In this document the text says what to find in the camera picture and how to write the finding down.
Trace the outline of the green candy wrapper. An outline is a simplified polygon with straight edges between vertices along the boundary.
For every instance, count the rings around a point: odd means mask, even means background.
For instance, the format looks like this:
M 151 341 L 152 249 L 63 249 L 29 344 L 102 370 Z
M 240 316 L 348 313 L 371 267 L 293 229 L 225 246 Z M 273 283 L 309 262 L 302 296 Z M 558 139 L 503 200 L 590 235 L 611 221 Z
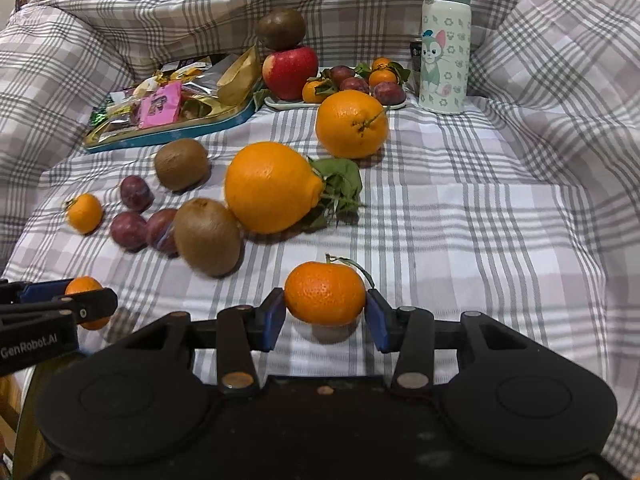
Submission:
M 97 126 L 103 124 L 108 119 L 108 114 L 105 108 L 94 108 L 90 115 L 89 125 L 91 128 L 96 128 Z

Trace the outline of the plum on plate rear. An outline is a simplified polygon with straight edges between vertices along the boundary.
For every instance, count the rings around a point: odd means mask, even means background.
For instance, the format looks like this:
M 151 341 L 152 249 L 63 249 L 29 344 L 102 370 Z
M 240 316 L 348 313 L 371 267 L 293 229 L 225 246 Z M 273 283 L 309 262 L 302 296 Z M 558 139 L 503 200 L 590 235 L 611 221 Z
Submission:
M 355 71 L 346 65 L 333 66 L 329 70 L 329 77 L 336 88 L 340 88 L 345 79 L 355 76 Z

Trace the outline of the pink snack packet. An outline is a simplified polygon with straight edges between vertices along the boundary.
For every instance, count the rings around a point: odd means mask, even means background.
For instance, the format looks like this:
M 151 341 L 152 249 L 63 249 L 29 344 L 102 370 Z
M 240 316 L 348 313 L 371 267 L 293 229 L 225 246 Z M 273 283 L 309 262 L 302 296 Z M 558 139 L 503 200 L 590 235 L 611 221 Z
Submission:
M 140 105 L 139 126 L 146 129 L 175 122 L 180 112 L 181 93 L 182 82 L 173 80 L 144 98 Z

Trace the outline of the mandarin on plate middle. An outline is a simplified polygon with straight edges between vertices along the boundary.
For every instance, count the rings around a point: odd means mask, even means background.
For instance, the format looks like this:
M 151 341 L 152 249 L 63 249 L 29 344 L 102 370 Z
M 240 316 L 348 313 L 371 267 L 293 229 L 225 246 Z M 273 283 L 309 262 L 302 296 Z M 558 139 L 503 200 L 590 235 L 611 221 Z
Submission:
M 370 73 L 368 78 L 368 84 L 371 88 L 374 88 L 378 84 L 383 82 L 391 82 L 392 84 L 398 83 L 397 75 L 388 68 L 381 68 L 380 70 L 374 70 Z

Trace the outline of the silver foil snack packet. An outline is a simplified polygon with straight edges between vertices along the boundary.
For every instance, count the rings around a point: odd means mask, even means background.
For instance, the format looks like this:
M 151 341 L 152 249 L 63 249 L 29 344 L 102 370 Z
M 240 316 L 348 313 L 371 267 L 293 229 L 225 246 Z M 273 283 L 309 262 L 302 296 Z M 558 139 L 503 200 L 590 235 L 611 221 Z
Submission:
M 211 56 L 212 66 L 206 68 L 203 73 L 186 80 L 182 84 L 184 91 L 194 96 L 210 96 L 216 98 L 218 94 L 218 81 L 222 75 L 239 58 L 239 55 L 231 53 L 223 58 L 219 55 Z

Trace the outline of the brown kiwi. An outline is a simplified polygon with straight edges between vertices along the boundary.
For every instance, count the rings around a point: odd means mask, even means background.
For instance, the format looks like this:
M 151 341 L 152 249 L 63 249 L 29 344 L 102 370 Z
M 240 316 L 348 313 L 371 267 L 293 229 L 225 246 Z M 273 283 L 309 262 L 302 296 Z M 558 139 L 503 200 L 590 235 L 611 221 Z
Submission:
M 174 237 L 186 264 L 212 278 L 231 273 L 241 259 L 240 228 L 218 200 L 197 197 L 185 202 L 175 215 Z
M 197 140 L 175 140 L 155 154 L 154 169 L 161 185 L 180 192 L 208 177 L 208 154 Z

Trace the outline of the gold paper snack bag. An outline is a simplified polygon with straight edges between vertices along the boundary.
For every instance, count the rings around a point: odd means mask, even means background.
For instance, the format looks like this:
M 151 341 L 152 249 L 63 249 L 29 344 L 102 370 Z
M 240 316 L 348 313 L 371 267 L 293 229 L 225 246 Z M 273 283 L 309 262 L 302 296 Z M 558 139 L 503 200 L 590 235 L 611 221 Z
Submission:
M 217 100 L 225 106 L 243 102 L 262 76 L 256 44 L 240 55 L 217 82 Z

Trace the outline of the small mandarin with stem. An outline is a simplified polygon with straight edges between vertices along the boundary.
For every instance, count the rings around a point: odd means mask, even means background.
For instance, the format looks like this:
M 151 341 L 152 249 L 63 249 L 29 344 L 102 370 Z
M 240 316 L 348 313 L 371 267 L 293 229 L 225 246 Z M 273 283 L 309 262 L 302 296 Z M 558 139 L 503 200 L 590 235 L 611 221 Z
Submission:
M 307 261 L 288 274 L 284 303 L 294 318 L 311 325 L 341 327 L 360 317 L 367 290 L 375 286 L 371 274 L 351 258 L 326 254 Z

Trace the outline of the mandarin on plate left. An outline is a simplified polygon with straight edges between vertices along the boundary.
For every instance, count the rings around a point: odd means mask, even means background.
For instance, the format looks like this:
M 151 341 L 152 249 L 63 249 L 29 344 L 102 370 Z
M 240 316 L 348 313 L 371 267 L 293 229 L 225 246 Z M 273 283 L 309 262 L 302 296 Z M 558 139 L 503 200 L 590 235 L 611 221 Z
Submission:
M 319 104 L 334 92 L 332 82 L 326 78 L 308 80 L 304 85 L 302 99 L 308 104 Z

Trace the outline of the plum on plate middle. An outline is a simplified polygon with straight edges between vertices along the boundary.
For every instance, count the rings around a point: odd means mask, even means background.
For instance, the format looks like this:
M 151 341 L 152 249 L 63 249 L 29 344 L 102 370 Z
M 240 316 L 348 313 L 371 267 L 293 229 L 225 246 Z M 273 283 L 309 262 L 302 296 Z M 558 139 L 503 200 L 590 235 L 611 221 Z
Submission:
M 367 81 L 359 76 L 345 78 L 340 84 L 340 90 L 356 90 L 365 94 L 370 93 L 370 87 Z

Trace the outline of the purple plum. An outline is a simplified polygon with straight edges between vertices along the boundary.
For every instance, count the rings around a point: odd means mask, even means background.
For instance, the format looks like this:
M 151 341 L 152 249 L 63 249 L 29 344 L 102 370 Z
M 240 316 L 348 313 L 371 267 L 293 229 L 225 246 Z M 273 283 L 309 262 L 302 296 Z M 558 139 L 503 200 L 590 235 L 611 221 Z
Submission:
M 146 244 L 164 255 L 173 256 L 178 250 L 175 242 L 175 208 L 157 211 L 149 218 Z
M 146 244 L 148 224 L 141 214 L 123 211 L 116 214 L 111 226 L 111 237 L 122 249 L 134 252 Z
M 142 212 L 154 202 L 154 195 L 142 177 L 128 176 L 119 185 L 122 203 L 134 212 Z

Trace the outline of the round orange with stem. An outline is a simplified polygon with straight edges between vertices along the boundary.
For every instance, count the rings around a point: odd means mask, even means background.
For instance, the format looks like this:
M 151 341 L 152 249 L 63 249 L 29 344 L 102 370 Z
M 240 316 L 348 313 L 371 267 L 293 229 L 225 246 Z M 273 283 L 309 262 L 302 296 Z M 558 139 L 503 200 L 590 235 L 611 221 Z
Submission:
M 328 96 L 318 107 L 316 137 L 333 157 L 372 156 L 387 136 L 386 108 L 373 96 L 344 90 Z

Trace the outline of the plum on plate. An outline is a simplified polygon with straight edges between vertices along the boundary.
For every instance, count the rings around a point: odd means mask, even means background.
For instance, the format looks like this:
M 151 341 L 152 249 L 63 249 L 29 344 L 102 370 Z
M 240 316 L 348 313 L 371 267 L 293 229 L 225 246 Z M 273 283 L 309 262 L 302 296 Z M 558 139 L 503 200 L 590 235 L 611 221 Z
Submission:
M 336 88 L 340 88 L 345 79 L 355 76 L 355 71 L 346 65 L 333 66 L 329 70 L 329 77 Z
M 365 94 L 370 93 L 370 87 L 367 81 L 359 76 L 345 78 L 340 84 L 340 90 L 356 90 Z
M 406 92 L 396 82 L 383 81 L 372 88 L 372 96 L 384 106 L 399 105 L 406 100 Z

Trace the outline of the large orange with leaves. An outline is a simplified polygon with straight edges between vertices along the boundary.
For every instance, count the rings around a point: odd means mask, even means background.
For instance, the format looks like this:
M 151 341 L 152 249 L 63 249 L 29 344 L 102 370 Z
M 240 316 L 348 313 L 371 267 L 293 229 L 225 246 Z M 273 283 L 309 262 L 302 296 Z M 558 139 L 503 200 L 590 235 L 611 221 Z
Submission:
M 248 144 L 224 177 L 224 198 L 248 232 L 307 232 L 358 219 L 363 189 L 356 162 L 314 160 L 277 142 Z

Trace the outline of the plum on plate right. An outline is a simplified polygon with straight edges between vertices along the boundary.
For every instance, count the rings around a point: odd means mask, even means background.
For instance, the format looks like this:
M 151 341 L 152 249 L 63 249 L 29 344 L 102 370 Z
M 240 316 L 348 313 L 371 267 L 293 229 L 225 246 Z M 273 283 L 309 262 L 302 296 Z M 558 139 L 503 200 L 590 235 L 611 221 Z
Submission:
M 372 96 L 384 106 L 399 105 L 406 100 L 406 92 L 396 82 L 383 81 L 372 88 Z

